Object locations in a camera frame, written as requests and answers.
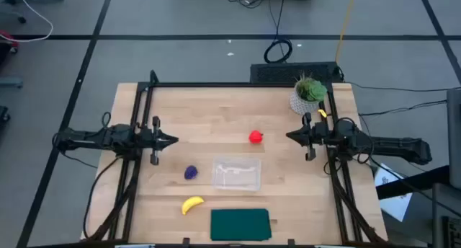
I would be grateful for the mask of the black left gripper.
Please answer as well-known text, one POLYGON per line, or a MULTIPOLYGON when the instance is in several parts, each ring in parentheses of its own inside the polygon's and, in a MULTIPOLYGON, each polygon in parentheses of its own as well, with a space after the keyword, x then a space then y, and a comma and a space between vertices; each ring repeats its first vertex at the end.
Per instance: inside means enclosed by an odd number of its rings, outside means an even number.
MULTIPOLYGON (((160 118, 158 116, 153 117, 153 127, 149 129, 147 125, 143 125, 138 133, 138 145, 142 149, 151 149, 150 163, 154 166, 158 165, 158 154, 156 144, 158 143, 158 130, 160 128, 160 118)), ((160 149, 163 150, 166 147, 177 143, 178 138, 176 136, 170 136, 166 133, 160 132, 160 149)))

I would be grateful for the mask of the dark green folded cloth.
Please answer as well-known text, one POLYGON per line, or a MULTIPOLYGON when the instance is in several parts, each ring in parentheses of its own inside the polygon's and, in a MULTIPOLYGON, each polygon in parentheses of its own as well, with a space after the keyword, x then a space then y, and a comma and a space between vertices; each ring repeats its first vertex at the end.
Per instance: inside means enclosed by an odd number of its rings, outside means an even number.
POLYGON ((213 241, 262 242, 272 238, 269 211, 265 208, 215 209, 210 215, 213 241))

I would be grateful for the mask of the white paper sheet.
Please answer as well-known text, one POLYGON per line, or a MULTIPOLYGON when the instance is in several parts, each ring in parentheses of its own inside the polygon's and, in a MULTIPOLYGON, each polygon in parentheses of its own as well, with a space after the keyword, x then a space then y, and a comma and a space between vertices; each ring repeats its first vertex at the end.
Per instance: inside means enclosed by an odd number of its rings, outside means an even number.
MULTIPOLYGON (((397 181, 397 179, 403 179, 402 175, 394 172, 385 164, 381 164, 381 166, 382 167, 379 167, 375 172, 375 187, 397 181)), ((409 193, 393 198, 382 199, 380 200, 380 207, 382 211, 386 212, 389 216, 392 216, 394 219, 402 222, 411 201, 412 195, 412 193, 409 193)))

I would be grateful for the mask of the black keyboard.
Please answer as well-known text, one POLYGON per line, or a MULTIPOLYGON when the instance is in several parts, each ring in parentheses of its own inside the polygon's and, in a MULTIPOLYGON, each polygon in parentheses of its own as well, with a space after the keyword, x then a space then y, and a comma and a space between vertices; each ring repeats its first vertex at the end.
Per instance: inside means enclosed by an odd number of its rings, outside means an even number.
POLYGON ((252 64, 250 72, 254 84, 294 84, 303 76, 323 84, 344 81, 335 62, 252 64))

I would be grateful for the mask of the clear plastic container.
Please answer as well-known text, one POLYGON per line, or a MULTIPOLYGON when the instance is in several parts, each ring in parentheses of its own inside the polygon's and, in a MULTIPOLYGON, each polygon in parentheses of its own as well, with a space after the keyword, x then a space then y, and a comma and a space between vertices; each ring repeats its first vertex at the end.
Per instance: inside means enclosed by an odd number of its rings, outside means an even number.
POLYGON ((212 186, 221 190, 259 191, 261 161, 242 157, 215 158, 212 167, 212 186))

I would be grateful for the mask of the black aluminium table frame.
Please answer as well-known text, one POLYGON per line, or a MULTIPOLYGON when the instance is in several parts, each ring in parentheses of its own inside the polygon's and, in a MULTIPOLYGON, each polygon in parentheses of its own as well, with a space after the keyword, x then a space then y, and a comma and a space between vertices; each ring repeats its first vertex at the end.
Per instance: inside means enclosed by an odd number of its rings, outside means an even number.
POLYGON ((313 161, 286 133, 301 125, 289 105, 291 87, 248 84, 205 84, 157 87, 151 114, 159 116, 165 133, 179 141, 150 163, 143 153, 133 210, 120 214, 117 237, 133 243, 208 244, 210 213, 215 209, 265 208, 269 211, 270 244, 340 244, 341 232, 331 180, 323 171, 324 147, 313 161), (259 130, 263 141, 253 144, 249 134, 259 130), (212 186, 217 157, 256 158, 261 161, 259 191, 221 190, 212 186), (198 175, 184 178, 190 165, 198 175), (182 203, 200 196, 204 202, 186 215, 182 203))

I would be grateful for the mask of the grey bar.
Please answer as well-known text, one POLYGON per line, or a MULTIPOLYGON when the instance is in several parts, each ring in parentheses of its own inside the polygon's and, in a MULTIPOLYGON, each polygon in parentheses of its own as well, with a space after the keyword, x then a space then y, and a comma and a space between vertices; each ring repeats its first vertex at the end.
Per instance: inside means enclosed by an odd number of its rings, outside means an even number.
POLYGON ((19 77, 6 76, 0 77, 0 87, 23 87, 23 80, 19 77))

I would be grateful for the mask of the succulent in white pot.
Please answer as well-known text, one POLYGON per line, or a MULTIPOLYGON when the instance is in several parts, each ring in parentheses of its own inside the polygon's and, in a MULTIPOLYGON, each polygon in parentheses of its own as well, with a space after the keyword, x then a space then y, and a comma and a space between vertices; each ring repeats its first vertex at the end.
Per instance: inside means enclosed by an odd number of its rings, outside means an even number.
POLYGON ((290 95, 290 107, 299 115, 316 112, 320 109, 320 103, 324 101, 327 92, 327 88, 320 81, 302 74, 290 95))

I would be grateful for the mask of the black beam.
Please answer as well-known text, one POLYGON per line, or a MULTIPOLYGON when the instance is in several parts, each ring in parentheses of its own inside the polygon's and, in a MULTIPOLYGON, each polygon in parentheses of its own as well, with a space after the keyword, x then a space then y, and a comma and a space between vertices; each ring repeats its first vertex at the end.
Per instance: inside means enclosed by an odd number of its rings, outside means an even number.
POLYGON ((394 198, 412 192, 429 190, 434 184, 450 185, 449 165, 376 187, 379 200, 394 198))

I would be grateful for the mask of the grey cabinet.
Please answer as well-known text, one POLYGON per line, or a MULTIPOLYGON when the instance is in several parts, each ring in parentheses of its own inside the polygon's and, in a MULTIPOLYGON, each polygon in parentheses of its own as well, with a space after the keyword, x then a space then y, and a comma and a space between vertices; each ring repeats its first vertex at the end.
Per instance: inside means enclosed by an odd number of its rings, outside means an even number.
POLYGON ((461 89, 447 91, 449 181, 461 190, 461 89))

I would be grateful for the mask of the black equipment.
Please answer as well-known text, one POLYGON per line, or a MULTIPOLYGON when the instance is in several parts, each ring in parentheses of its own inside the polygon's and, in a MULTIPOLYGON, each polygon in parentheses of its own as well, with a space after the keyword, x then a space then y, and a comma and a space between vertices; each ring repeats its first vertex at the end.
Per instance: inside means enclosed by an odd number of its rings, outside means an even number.
POLYGON ((461 248, 461 219, 442 217, 443 248, 461 248))

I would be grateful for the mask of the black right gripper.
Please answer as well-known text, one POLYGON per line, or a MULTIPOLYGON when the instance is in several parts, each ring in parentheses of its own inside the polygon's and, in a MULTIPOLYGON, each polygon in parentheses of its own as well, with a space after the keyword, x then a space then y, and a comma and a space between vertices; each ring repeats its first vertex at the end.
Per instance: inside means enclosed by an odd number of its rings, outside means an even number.
MULTIPOLYGON (((312 121, 312 116, 310 112, 307 112, 303 116, 303 125, 307 126, 308 129, 308 152, 305 155, 307 161, 312 161, 316 158, 316 152, 313 147, 314 144, 323 145, 323 139, 326 137, 326 123, 324 121, 314 123, 314 126, 310 126, 310 122, 312 121)), ((300 144, 301 146, 305 146, 305 137, 302 136, 305 133, 305 127, 300 129, 290 131, 286 133, 286 136, 295 141, 296 143, 300 144)))

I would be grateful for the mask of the red object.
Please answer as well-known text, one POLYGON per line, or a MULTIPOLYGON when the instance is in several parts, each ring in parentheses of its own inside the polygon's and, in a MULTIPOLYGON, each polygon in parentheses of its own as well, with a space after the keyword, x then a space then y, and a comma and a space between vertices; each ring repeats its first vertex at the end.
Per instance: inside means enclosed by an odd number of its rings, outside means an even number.
POLYGON ((19 46, 19 43, 14 41, 14 38, 8 32, 0 30, 0 38, 7 41, 13 48, 18 48, 19 46))

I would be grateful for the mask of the yellow toy banana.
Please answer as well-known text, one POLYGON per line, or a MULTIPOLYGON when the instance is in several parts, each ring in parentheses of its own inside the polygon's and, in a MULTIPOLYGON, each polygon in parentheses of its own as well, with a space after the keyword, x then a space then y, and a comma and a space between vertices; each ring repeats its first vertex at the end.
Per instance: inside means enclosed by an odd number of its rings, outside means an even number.
POLYGON ((193 196, 193 197, 190 197, 188 198, 187 200, 185 200, 183 203, 182 203, 182 206, 181 206, 181 212, 183 215, 186 215, 187 212, 195 207, 196 205, 199 205, 201 203, 204 202, 204 199, 201 198, 200 196, 193 196))

